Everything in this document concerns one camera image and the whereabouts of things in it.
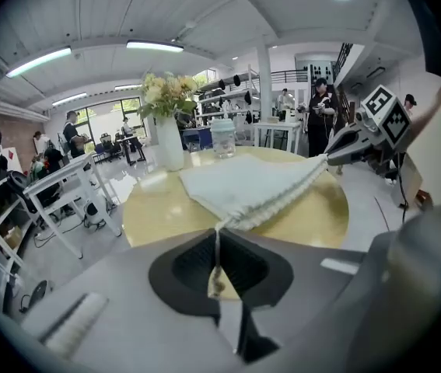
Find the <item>flower vase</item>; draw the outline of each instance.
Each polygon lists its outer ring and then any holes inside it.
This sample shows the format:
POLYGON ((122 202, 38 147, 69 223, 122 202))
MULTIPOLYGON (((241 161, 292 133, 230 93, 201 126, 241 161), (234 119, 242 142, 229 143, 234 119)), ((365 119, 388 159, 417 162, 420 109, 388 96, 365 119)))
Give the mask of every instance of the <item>flower vase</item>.
POLYGON ((161 165, 169 171, 182 169, 184 167, 184 150, 175 118, 157 117, 156 135, 158 136, 161 165))

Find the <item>fluorescent light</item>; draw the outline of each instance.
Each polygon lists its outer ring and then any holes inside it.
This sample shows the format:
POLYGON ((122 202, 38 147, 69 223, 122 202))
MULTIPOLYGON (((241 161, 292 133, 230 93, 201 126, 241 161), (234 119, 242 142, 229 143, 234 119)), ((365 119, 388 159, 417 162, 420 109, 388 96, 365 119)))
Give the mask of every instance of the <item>fluorescent light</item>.
POLYGON ((142 84, 129 84, 129 85, 117 85, 114 89, 115 91, 118 90, 128 90, 128 89, 137 89, 142 84))
POLYGON ((68 98, 60 99, 59 101, 52 103, 52 106, 58 106, 58 105, 61 105, 62 103, 67 103, 68 101, 72 101, 77 98, 83 98, 84 96, 87 96, 87 93, 81 92, 80 94, 77 94, 76 96, 69 96, 68 98))
POLYGON ((184 50, 182 46, 167 43, 153 43, 151 41, 128 41, 127 48, 141 48, 146 50, 161 50, 180 53, 184 50))
POLYGON ((72 53, 72 49, 70 47, 66 47, 61 50, 43 55, 42 57, 34 59, 33 61, 27 62, 26 64, 23 64, 18 68, 9 71, 5 75, 8 76, 9 78, 14 78, 15 76, 21 75, 22 73, 28 71, 31 68, 35 68, 38 65, 45 64, 46 62, 52 61, 53 59, 64 57, 65 55, 70 55, 71 53, 72 53))

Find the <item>glass jar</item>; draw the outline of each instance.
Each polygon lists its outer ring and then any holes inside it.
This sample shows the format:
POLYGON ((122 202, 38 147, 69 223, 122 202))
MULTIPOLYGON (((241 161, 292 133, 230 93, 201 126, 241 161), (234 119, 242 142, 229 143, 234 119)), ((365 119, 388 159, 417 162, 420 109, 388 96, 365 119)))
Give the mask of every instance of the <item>glass jar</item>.
POLYGON ((231 119, 215 119, 212 121, 213 151, 216 156, 224 159, 234 156, 236 144, 234 143, 234 123, 231 119))

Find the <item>yellow table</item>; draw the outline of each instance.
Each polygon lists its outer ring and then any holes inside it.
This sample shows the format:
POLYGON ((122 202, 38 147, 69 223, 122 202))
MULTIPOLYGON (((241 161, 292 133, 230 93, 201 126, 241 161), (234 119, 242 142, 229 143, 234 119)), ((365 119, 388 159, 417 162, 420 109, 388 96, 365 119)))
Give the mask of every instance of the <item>yellow table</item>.
MULTIPOLYGON (((301 156, 270 148, 236 147, 268 162, 296 162, 301 156)), ((185 168, 216 161, 211 149, 185 154, 185 168)), ((249 181, 239 178, 236 181, 249 181)), ((213 228, 214 214, 186 194, 178 173, 157 169, 135 186, 124 206, 124 230, 131 246, 141 246, 170 236, 213 228)), ((348 228, 348 202, 338 181, 322 173, 298 199, 252 231, 304 245, 338 248, 348 228)))

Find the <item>floor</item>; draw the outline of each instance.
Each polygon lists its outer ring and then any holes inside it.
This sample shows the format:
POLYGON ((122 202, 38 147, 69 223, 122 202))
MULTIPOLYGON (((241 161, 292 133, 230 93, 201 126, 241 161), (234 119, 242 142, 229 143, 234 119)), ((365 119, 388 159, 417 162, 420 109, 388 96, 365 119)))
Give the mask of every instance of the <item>floor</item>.
MULTIPOLYGON (((133 186, 140 178, 156 168, 153 147, 144 148, 144 152, 147 162, 138 162, 132 167, 125 159, 98 165, 101 175, 108 179, 115 189, 118 200, 114 200, 120 203, 113 210, 112 215, 117 223, 122 222, 123 203, 133 186)), ((299 153, 308 154, 306 136, 300 140, 299 153)), ((343 249, 366 251, 373 237, 385 232, 387 226, 390 230, 401 226, 402 210, 395 207, 390 198, 392 186, 375 175, 367 164, 356 163, 345 166, 340 176, 336 174, 334 167, 329 168, 329 171, 338 179, 348 200, 349 224, 348 233, 341 246, 343 249)), ((415 209, 408 211, 406 219, 417 213, 415 209)), ((50 279, 54 283, 55 290, 105 256, 129 249, 125 234, 117 238, 108 228, 96 230, 94 227, 84 228, 83 225, 76 227, 79 223, 80 220, 76 215, 63 218, 60 229, 62 231, 71 229, 67 232, 67 237, 74 246, 82 249, 81 260, 71 254, 55 237, 48 242, 34 240, 33 237, 39 229, 32 228, 30 237, 24 241, 26 244, 22 245, 22 258, 35 274, 34 278, 30 278, 24 270, 19 270, 19 275, 25 282, 24 288, 20 288, 14 297, 6 300, 6 312, 14 320, 20 322, 23 319, 24 314, 19 311, 22 296, 31 295, 40 280, 50 279)), ((51 230, 47 229, 40 232, 37 238, 46 239, 50 234, 51 230)), ((28 297, 25 297, 23 305, 28 305, 28 300, 28 297)))

